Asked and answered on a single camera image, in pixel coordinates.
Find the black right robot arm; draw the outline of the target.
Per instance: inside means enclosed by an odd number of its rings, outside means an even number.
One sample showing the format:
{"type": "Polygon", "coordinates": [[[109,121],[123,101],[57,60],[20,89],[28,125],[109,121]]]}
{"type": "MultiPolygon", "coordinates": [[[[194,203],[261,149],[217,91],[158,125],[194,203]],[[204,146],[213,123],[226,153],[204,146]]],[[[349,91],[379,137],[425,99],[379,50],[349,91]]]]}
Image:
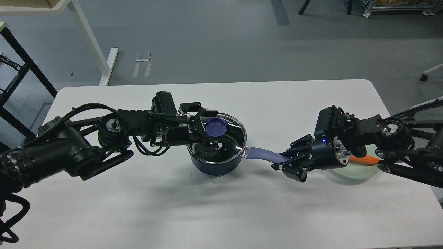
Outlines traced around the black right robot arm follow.
{"type": "Polygon", "coordinates": [[[349,158],[362,159],[375,145],[379,170],[442,188],[442,121],[415,120],[414,114],[441,107],[442,98],[388,118],[356,118],[335,105],[319,112],[315,132],[291,143],[284,157],[271,166],[287,177],[305,182],[315,169],[344,168],[349,158]]]}

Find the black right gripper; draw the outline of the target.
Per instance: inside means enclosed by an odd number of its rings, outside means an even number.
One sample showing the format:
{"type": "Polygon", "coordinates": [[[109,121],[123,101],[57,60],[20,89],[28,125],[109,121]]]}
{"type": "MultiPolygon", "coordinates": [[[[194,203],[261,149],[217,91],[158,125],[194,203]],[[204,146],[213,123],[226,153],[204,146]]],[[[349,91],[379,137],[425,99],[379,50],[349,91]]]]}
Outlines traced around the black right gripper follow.
{"type": "Polygon", "coordinates": [[[304,183],[310,170],[329,170],[348,165],[345,148],[339,140],[314,140],[311,134],[292,142],[281,162],[272,163],[275,171],[282,171],[288,178],[304,183]],[[305,167],[296,159],[309,159],[305,167]]]}

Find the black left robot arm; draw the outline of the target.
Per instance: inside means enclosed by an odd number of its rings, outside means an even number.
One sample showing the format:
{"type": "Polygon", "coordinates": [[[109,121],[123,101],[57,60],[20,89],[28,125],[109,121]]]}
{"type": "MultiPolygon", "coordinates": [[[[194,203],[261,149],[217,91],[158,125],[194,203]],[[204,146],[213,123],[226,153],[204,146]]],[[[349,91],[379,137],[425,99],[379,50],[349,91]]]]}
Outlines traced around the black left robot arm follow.
{"type": "Polygon", "coordinates": [[[198,153],[214,157],[219,140],[210,136],[202,118],[215,118],[218,111],[200,102],[182,103],[176,109],[171,93],[159,91],[147,110],[113,109],[87,103],[56,117],[14,149],[1,153],[1,214],[6,202],[21,210],[1,221],[1,243],[17,243],[11,230],[29,211],[30,203],[17,193],[32,184],[65,171],[88,180],[133,156],[161,156],[172,146],[198,143],[198,153]]]}

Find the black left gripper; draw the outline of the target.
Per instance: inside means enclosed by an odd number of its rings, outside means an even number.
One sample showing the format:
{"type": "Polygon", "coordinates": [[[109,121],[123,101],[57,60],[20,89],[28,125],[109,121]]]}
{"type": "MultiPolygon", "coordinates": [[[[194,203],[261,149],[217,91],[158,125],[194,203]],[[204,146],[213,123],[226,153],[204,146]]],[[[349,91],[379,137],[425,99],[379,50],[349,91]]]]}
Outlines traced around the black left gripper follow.
{"type": "MultiPolygon", "coordinates": [[[[198,126],[201,118],[215,118],[219,112],[204,108],[200,102],[182,103],[180,114],[154,114],[157,130],[151,140],[152,146],[180,146],[192,143],[189,129],[198,126]]],[[[202,136],[192,143],[192,156],[213,160],[219,153],[220,138],[202,136]]]]}

